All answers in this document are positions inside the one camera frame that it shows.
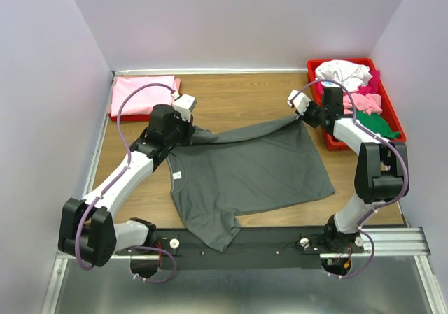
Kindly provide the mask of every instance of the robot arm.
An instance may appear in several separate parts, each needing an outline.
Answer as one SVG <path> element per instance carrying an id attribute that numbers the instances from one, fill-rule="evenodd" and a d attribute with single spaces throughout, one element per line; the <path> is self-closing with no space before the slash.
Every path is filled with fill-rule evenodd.
<path id="1" fill-rule="evenodd" d="M 115 251 L 138 245 L 154 246 L 154 224 L 133 218 L 114 225 L 113 218 L 135 187 L 156 170 L 170 150 L 178 143 L 190 143 L 194 132 L 191 111 L 195 104 L 194 97 L 184 94 L 172 106 L 155 106 L 150 114 L 149 126 L 130 146 L 130 164 L 126 156 L 99 187 L 81 200 L 69 199 L 65 203 L 58 243 L 62 252 L 75 255 L 76 230 L 81 215 L 92 203 L 96 204 L 88 216 L 90 225 L 83 225 L 80 238 L 80 253 L 84 261 L 103 266 Z M 127 170 L 116 180 L 125 167 Z"/>
<path id="2" fill-rule="evenodd" d="M 344 115 L 342 96 L 341 88 L 324 87 L 322 106 L 296 90 L 288 98 L 288 105 L 296 109 L 304 122 L 314 128 L 320 126 L 331 136 L 345 142 L 358 155 L 355 192 L 346 206 L 329 219 L 325 234 L 319 239 L 323 239 L 326 250 L 333 252 L 353 242 L 360 227 L 382 205 L 398 196 L 404 185 L 403 168 L 397 157 L 376 137 L 361 129 L 359 123 L 355 124 L 350 115 Z M 394 143 L 393 147 L 407 167 L 406 145 Z"/>

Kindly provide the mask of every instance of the t-shirt sleeve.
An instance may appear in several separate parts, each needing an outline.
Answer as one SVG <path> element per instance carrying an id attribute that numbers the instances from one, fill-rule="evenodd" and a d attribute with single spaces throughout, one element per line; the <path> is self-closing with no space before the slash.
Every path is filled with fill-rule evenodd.
<path id="1" fill-rule="evenodd" d="M 224 252 L 241 229 L 235 213 L 230 211 L 201 214 L 187 219 L 184 224 L 188 231 L 220 252 Z"/>

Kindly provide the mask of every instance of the green cloth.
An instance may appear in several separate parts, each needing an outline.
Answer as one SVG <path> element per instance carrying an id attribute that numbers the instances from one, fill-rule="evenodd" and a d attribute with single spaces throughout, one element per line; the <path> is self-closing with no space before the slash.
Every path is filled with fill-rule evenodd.
<path id="1" fill-rule="evenodd" d="M 381 137 L 397 138 L 401 135 L 400 132 L 393 132 L 386 120 L 377 113 L 373 113 L 369 116 L 367 113 L 357 110 L 356 118 L 358 118 L 362 125 L 372 132 L 379 134 Z"/>

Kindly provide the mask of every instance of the wooden surface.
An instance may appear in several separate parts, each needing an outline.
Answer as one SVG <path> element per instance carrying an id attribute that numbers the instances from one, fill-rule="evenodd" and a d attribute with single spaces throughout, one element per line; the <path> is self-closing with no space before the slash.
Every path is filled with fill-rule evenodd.
<path id="1" fill-rule="evenodd" d="M 181 92 L 196 97 L 195 124 L 212 132 L 226 131 L 293 114 L 286 105 L 291 90 L 302 88 L 305 74 L 240 74 L 182 75 Z M 124 122 L 122 129 L 129 143 L 138 138 L 145 122 Z M 357 156 L 352 151 L 329 152 L 321 130 L 308 127 L 328 171 L 336 194 L 320 201 L 272 210 L 266 213 L 238 216 L 243 227 L 323 225 L 341 210 L 354 192 Z M 116 123 L 109 121 L 97 174 L 96 187 L 119 165 L 125 149 L 117 133 Z M 157 227 L 183 227 L 169 194 L 171 182 L 167 163 L 138 186 L 122 205 L 114 222 L 139 217 Z M 385 207 L 370 224 L 402 224 L 397 205 Z"/>

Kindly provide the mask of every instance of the pink folded shirt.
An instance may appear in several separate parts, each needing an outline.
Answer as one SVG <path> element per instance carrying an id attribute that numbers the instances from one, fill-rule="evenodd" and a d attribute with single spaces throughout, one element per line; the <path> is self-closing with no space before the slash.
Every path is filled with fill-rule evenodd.
<path id="1" fill-rule="evenodd" d="M 377 113 L 379 115 L 383 112 L 383 109 L 381 109 L 381 95 L 367 94 L 364 96 L 362 94 L 352 92 L 351 97 L 353 98 L 353 102 L 355 102 L 356 109 L 359 111 L 363 111 L 368 115 L 373 113 Z M 351 110 L 348 110 L 351 108 L 350 98 L 348 96 L 344 96 L 343 102 L 344 113 L 348 115 L 351 113 Z"/>
<path id="2" fill-rule="evenodd" d="M 113 86 L 110 114 L 117 117 L 123 101 L 136 89 L 149 83 L 162 83 L 174 90 L 179 90 L 181 80 L 170 76 L 139 76 L 132 78 L 117 77 Z M 171 92 L 160 86 L 147 87 L 137 92 L 125 105 L 122 115 L 149 115 L 156 104 L 173 103 Z"/>

